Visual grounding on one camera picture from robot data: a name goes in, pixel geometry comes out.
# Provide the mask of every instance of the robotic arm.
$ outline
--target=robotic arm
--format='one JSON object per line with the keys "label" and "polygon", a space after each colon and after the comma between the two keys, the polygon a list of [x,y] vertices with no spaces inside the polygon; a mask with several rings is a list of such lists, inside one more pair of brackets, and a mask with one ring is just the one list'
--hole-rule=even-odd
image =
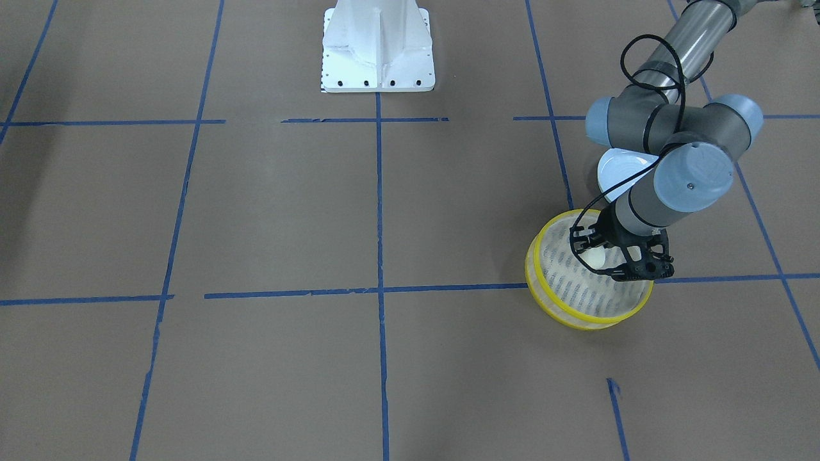
{"label": "robotic arm", "polygon": [[[598,144],[651,153],[658,160],[589,229],[578,226],[581,217],[576,221],[572,252],[587,269],[616,281],[672,276],[666,227],[711,206],[731,187],[733,162],[751,146],[763,126],[763,113],[739,94],[686,107],[686,85],[689,78],[699,78],[696,74],[711,62],[718,42],[757,3],[690,1],[665,39],[641,36],[624,50],[626,55],[640,39],[661,42],[634,75],[626,72],[622,56],[631,84],[620,96],[592,104],[586,133]],[[591,267],[581,255],[602,246],[620,248],[626,262],[609,269]]]}

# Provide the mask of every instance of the yellow rim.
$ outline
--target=yellow rim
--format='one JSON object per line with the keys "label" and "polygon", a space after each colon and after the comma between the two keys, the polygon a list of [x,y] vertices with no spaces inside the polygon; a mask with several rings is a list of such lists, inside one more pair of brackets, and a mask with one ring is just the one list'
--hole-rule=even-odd
{"label": "yellow rim", "polygon": [[[541,232],[538,233],[538,236],[535,237],[535,247],[533,248],[532,262],[535,264],[535,276],[538,278],[538,284],[544,290],[544,292],[547,294],[547,296],[549,296],[549,299],[552,300],[553,303],[555,303],[558,307],[560,307],[564,312],[572,315],[575,318],[583,320],[584,322],[589,322],[589,323],[617,323],[617,322],[620,322],[621,320],[632,317],[633,315],[637,314],[638,311],[640,311],[641,308],[644,307],[644,304],[646,304],[646,301],[649,300],[649,295],[652,294],[652,289],[654,288],[654,285],[655,285],[653,281],[649,282],[649,288],[646,290],[646,293],[644,294],[644,297],[640,300],[638,305],[635,306],[635,308],[633,308],[628,313],[619,315],[617,317],[594,317],[594,316],[591,316],[589,314],[578,312],[575,309],[571,308],[569,306],[569,304],[564,303],[558,297],[558,295],[555,294],[552,291],[551,288],[549,288],[549,284],[547,283],[547,280],[544,278],[544,271],[541,268],[541,258],[538,258],[538,252],[540,251],[541,241],[544,239],[544,234],[546,233],[547,229],[549,229],[549,227],[551,225],[555,224],[555,222],[557,222],[558,220],[563,219],[564,217],[569,217],[571,215],[577,215],[580,212],[581,212],[581,210],[571,210],[571,211],[559,214],[558,216],[551,219],[546,224],[546,226],[544,226],[544,228],[541,229]],[[597,210],[589,210],[587,213],[590,214],[591,216],[598,216],[599,215],[599,212]],[[531,283],[529,276],[527,276],[527,282]],[[561,321],[557,318],[556,318],[556,320],[563,323],[564,325],[567,325],[567,323],[565,321]]]}

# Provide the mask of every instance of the mesh basket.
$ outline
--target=mesh basket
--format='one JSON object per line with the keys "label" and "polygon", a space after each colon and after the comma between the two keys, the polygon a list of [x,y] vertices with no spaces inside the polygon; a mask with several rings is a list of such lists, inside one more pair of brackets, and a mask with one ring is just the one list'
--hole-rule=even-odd
{"label": "mesh basket", "polygon": [[[652,293],[652,281],[614,281],[586,270],[572,255],[569,228],[581,210],[548,222],[526,253],[526,283],[535,301],[552,318],[579,330],[600,330],[635,315]],[[595,224],[589,210],[580,225]],[[617,248],[606,249],[605,267],[624,262]]]}

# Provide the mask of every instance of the brown floor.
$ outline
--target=brown floor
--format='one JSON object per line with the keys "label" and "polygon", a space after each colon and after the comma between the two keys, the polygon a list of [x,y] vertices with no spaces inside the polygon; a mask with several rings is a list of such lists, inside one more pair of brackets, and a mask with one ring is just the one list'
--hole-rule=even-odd
{"label": "brown floor", "polygon": [[0,2],[0,459],[820,459],[811,8],[691,85],[768,120],[641,313],[522,283],[685,5],[423,0],[436,89],[376,96],[319,91],[332,0]]}

